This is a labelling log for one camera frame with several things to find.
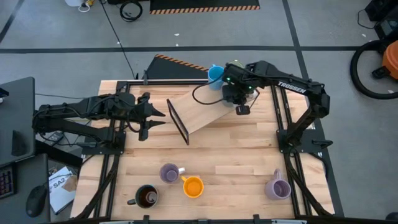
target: computer mouse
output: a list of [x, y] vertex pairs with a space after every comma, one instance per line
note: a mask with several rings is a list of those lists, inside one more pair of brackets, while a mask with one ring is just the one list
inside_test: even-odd
[[47, 189], [43, 186], [37, 186], [30, 191], [26, 200], [26, 214], [30, 217], [40, 215], [44, 208]]

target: wooden tabletop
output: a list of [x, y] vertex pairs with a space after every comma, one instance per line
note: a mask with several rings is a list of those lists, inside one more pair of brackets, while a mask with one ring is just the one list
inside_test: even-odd
[[[102, 81], [99, 94], [115, 93], [116, 82]], [[194, 87], [149, 85], [130, 89], [136, 97], [150, 92], [150, 102], [167, 115], [151, 119], [167, 123], [152, 128], [144, 142], [138, 141], [136, 133], [127, 132], [126, 150], [119, 163], [112, 220], [142, 220], [144, 215], [150, 215], [151, 220], [250, 219], [254, 214], [259, 214], [260, 218], [293, 218], [290, 198], [271, 201], [264, 194], [265, 184], [271, 180], [275, 169], [280, 169], [286, 178], [284, 159], [275, 134], [277, 121], [271, 89], [260, 90], [261, 95], [250, 115], [237, 116], [231, 112], [191, 134], [187, 146], [169, 116], [166, 99], [182, 96]], [[307, 109], [307, 103], [302, 95], [291, 91], [287, 91], [287, 96], [295, 121]], [[109, 121], [93, 123], [97, 128], [108, 125]], [[323, 207], [333, 213], [322, 162], [308, 154], [301, 154], [301, 160], [308, 188]], [[71, 217], [78, 215], [96, 192], [102, 161], [103, 156], [94, 156], [82, 167]], [[176, 184], [161, 181], [159, 169], [168, 162], [186, 168], [185, 176], [199, 176], [203, 180], [205, 189], [199, 198], [188, 198], [183, 192], [182, 181]], [[158, 189], [158, 204], [150, 209], [128, 206], [126, 202], [134, 198], [136, 190], [144, 184]], [[304, 213], [301, 193], [297, 186], [296, 189], [300, 211]], [[107, 198], [108, 190], [103, 197], [102, 215]]]

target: concrete floor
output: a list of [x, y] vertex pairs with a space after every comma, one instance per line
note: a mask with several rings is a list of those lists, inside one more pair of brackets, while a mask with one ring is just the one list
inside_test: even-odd
[[[0, 30], [17, 0], [0, 1]], [[116, 6], [105, 5], [124, 47], [189, 46], [284, 46], [291, 50], [170, 51], [126, 53], [135, 73], [146, 69], [155, 54], [165, 54], [209, 67], [233, 59], [243, 63], [267, 60], [284, 72], [300, 76], [284, 4], [290, 6], [301, 46], [359, 46], [376, 40], [373, 30], [357, 25], [356, 13], [369, 0], [260, 0], [261, 10], [196, 14], [149, 15], [149, 3], [137, 22], [119, 17]], [[368, 26], [365, 14], [361, 21]], [[132, 79], [123, 53], [28, 53], [6, 54], [7, 49], [118, 48], [118, 40], [99, 2], [90, 12], [80, 13], [64, 0], [24, 0], [4, 38], [0, 35], [0, 83], [32, 76], [36, 92], [65, 95], [96, 95], [101, 80]], [[378, 101], [359, 94], [349, 79], [353, 52], [308, 51], [303, 60], [308, 76], [323, 82], [331, 96], [331, 113], [322, 119], [331, 163], [346, 217], [384, 219], [398, 211], [398, 100]], [[369, 77], [380, 56], [366, 52], [359, 62], [365, 85], [374, 91], [398, 91], [392, 80]], [[61, 98], [36, 97], [42, 104], [72, 102]], [[62, 220], [67, 211], [55, 217]]]

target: yellow and black striped tape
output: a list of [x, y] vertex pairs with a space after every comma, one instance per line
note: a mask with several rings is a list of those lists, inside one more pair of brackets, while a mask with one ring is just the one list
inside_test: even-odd
[[171, 58], [171, 57], [164, 56], [164, 55], [161, 55], [161, 54], [157, 54], [157, 55], [155, 55], [155, 57], [162, 58], [164, 60], [169, 60], [171, 62], [179, 63], [181, 65], [185, 65], [185, 66], [188, 66], [188, 67], [191, 67], [191, 68], [195, 68], [195, 69], [198, 69], [198, 70], [202, 70], [204, 72], [208, 72], [209, 71], [208, 68], [202, 67], [200, 65], [195, 65], [195, 64], [192, 64], [192, 63], [189, 63], [189, 62], [184, 62], [183, 60]]
[[191, 12], [224, 12], [224, 11], [243, 11], [243, 10], [259, 10], [260, 6], [226, 6], [226, 7], [201, 7], [188, 9], [159, 9], [152, 10], [152, 15], [158, 14], [176, 14], [176, 13], [191, 13]]

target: white container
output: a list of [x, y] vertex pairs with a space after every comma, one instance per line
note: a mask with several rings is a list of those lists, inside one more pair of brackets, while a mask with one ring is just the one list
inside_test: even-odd
[[84, 3], [84, 0], [65, 0], [70, 7], [79, 7]]

